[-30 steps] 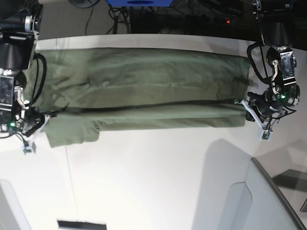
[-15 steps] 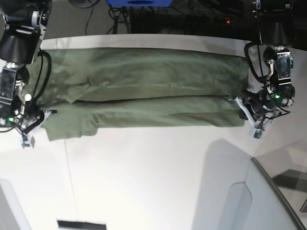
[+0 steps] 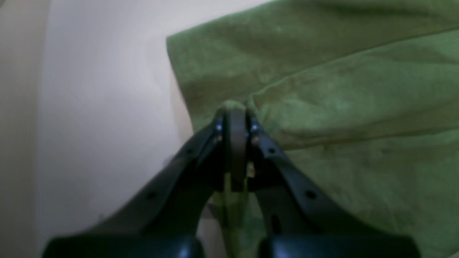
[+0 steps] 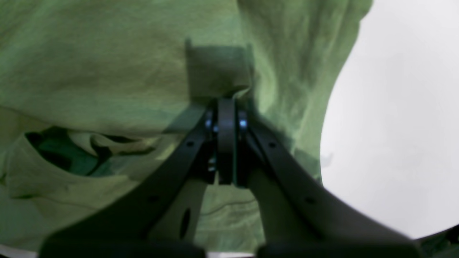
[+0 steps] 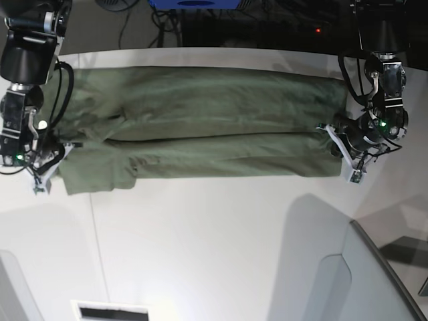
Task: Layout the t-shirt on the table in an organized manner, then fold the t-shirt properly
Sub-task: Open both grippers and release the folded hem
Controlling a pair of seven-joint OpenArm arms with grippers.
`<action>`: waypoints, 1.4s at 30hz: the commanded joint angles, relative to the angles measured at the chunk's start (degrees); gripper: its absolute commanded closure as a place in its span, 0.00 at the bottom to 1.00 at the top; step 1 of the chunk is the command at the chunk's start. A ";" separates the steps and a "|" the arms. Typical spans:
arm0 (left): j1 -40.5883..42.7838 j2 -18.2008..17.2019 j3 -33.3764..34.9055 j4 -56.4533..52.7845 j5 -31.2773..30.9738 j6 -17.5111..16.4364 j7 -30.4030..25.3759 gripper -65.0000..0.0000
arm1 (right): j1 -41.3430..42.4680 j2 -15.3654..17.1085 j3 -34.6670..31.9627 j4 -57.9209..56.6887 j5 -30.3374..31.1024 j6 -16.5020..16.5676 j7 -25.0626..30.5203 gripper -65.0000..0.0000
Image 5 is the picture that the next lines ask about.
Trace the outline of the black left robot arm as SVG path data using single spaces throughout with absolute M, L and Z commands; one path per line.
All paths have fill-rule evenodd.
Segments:
M 369 93 L 357 94 L 338 57 L 345 84 L 362 115 L 351 119 L 337 114 L 334 130 L 351 159 L 379 157 L 401 149 L 398 141 L 407 133 L 409 115 L 403 104 L 407 77 L 398 55 L 409 48 L 407 13 L 404 1 L 351 1 L 361 50 L 367 54 L 358 76 L 366 77 Z

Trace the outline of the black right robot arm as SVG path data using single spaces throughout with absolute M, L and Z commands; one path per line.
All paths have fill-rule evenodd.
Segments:
M 64 157 L 54 128 L 74 89 L 73 68 L 58 59 L 72 5 L 72 1 L 1 2 L 1 18 L 7 28 L 1 78 L 10 83 L 1 99 L 3 175 L 24 170 L 42 175 Z M 35 118 L 44 102 L 42 87 L 54 72 L 68 73 L 68 89 L 61 106 L 53 103 L 46 128 L 39 129 Z

